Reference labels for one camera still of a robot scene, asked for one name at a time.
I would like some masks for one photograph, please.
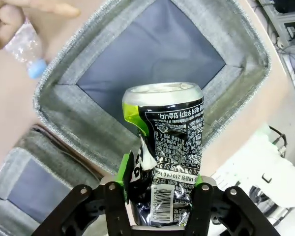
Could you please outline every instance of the hand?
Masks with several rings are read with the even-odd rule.
[[[0,49],[24,23],[22,7],[37,8],[65,17],[76,17],[80,14],[79,9],[66,3],[58,3],[57,0],[0,0]]]

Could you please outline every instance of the clear plastic bottle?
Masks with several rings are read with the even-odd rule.
[[[39,78],[47,68],[43,59],[41,39],[28,19],[5,46],[5,49],[16,60],[26,64],[28,75],[33,79]]]

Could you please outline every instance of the gray fabric box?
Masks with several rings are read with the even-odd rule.
[[[78,184],[96,188],[99,180],[67,148],[41,128],[32,128],[0,171],[0,236],[31,235]],[[107,230],[105,224],[100,229]]]
[[[109,173],[136,150],[121,97],[189,81],[205,94],[204,148],[267,78],[270,58],[235,0],[108,0],[49,65],[34,96],[44,125]]]

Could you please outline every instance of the screw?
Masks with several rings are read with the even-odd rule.
[[[210,188],[205,184],[205,185],[202,185],[202,190],[204,191],[208,191]]]
[[[234,189],[231,189],[231,190],[230,190],[230,193],[231,193],[232,195],[236,195],[236,194],[237,194],[237,191],[234,190]]]
[[[109,189],[110,189],[110,190],[114,190],[115,188],[116,188],[116,186],[115,186],[114,183],[112,183],[111,185],[109,185]]]
[[[88,191],[88,190],[87,190],[86,188],[82,188],[80,192],[81,192],[82,194],[85,194],[87,191]]]

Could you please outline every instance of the barcode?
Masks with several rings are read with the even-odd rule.
[[[174,185],[152,185],[151,192],[151,221],[171,223],[173,221]]]

